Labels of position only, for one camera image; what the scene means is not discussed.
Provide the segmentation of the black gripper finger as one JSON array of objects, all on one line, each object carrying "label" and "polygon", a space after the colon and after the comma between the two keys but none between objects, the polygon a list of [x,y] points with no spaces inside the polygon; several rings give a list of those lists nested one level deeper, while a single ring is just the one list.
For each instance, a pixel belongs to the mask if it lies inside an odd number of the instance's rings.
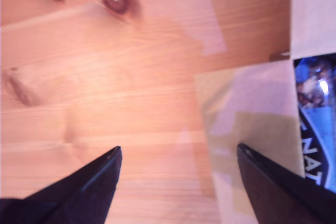
[{"label": "black gripper finger", "polygon": [[335,223],[335,193],[309,183],[243,143],[237,146],[237,159],[259,223]]},{"label": "black gripper finger", "polygon": [[55,205],[43,223],[105,223],[121,163],[121,147],[116,146],[26,199]]}]

